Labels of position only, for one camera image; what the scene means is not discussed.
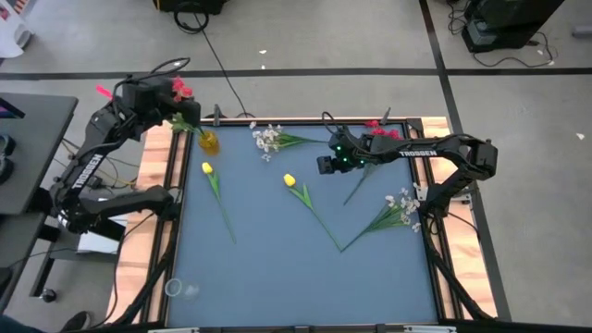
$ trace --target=wooden table frame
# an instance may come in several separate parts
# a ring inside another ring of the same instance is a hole
[[[360,124],[374,119],[371,117],[341,117],[336,118],[340,124]],[[319,118],[257,118],[257,119],[220,119],[220,125],[244,125],[256,120],[260,124],[266,122],[282,124],[319,124]],[[212,119],[204,119],[204,124],[211,124]],[[443,137],[450,133],[445,117],[422,118],[390,118],[389,122],[403,125],[406,137]],[[152,128],[147,132],[142,163],[137,180],[139,189],[144,190],[160,184],[165,187],[182,188],[186,178],[186,165],[192,146],[192,136],[185,133],[173,134],[166,124]],[[420,186],[429,186],[435,182],[441,183],[456,166],[443,158],[415,158],[409,159],[414,178]],[[469,204],[452,202],[450,212],[475,223]],[[147,213],[130,217],[127,228],[133,228],[146,217]],[[427,225],[422,218],[423,226]],[[453,269],[455,276],[462,283],[467,292],[477,304],[489,315],[496,316],[498,307],[505,307],[505,295],[494,298],[490,288],[486,263],[475,231],[455,217],[437,218],[437,235],[432,241],[438,248],[442,259]],[[121,316],[125,308],[133,301],[139,289],[144,284],[148,273],[162,255],[170,235],[170,224],[157,224],[155,218],[147,220],[136,231],[130,234],[123,244],[119,262],[117,264],[117,294],[118,302],[111,320]],[[172,275],[170,267],[153,289],[152,297],[147,302],[137,322],[163,321],[167,316],[167,298],[164,297],[163,281]],[[462,319],[468,316],[466,309],[460,304],[455,293],[452,292],[446,279],[430,263],[430,275],[437,307],[438,319]],[[109,303],[109,310],[113,306],[113,295]]]

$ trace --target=glass vase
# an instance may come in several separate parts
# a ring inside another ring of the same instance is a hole
[[[211,130],[205,130],[203,134],[199,134],[197,143],[207,155],[215,156],[220,153],[220,142],[216,134]]]

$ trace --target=pink flower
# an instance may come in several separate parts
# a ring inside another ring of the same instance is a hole
[[[173,79],[173,90],[178,92],[185,86],[183,79],[181,77],[176,77]]]
[[[183,87],[181,89],[181,96],[183,97],[192,97],[193,96],[193,89],[190,87]]]
[[[364,126],[369,128],[377,128],[378,127],[378,120],[370,120],[364,123]]]
[[[401,137],[399,136],[399,131],[396,129],[392,129],[389,133],[388,136],[395,139],[395,140],[400,140]]]
[[[372,134],[374,135],[385,135],[387,132],[381,128],[373,129]]]

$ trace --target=concrete floor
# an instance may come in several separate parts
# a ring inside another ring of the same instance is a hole
[[[446,29],[448,7],[427,0],[446,68],[480,68],[460,36]],[[572,25],[590,21],[592,3],[567,0],[542,31],[560,52],[553,68],[592,68],[592,40],[575,40]],[[22,57],[2,73],[147,71],[172,57],[191,56],[189,70],[218,70],[202,35],[177,30],[172,18],[145,0],[39,1],[28,16],[37,32]],[[436,68],[419,1],[241,0],[212,17],[207,33],[227,69]],[[483,55],[494,62],[519,56],[536,63],[538,48]],[[502,68],[519,68],[505,63]],[[257,116],[448,116],[438,76],[298,76],[233,78],[248,111]],[[96,84],[115,80],[1,80],[0,91],[67,94],[80,98],[67,137],[83,140],[89,115],[105,103]],[[240,108],[223,79],[187,79],[204,110],[219,104],[227,115]],[[588,124],[592,77],[456,76],[450,85],[467,133],[491,138],[499,148],[498,175],[480,183],[487,222],[512,319],[592,326],[592,154]],[[585,134],[583,140],[576,133]],[[116,152],[138,163],[142,145]],[[58,158],[64,158],[64,152]],[[120,167],[121,177],[136,170]],[[61,172],[52,165],[47,180]],[[37,244],[39,251],[46,244]],[[112,265],[59,263],[48,286],[60,300],[28,297],[37,260],[28,264],[6,313],[55,331],[75,312],[100,320],[112,284]]]

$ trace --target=black desk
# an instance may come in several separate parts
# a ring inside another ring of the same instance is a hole
[[[56,154],[78,99],[19,93],[0,93],[0,98],[26,114],[23,119],[0,122],[0,132],[10,134],[17,142],[10,156],[15,172],[0,186],[0,212],[12,214],[0,216],[0,267],[6,267],[31,255],[46,228],[45,214],[25,211]],[[6,309],[25,264],[27,260],[12,267],[10,281],[4,292],[0,290],[0,313]]]

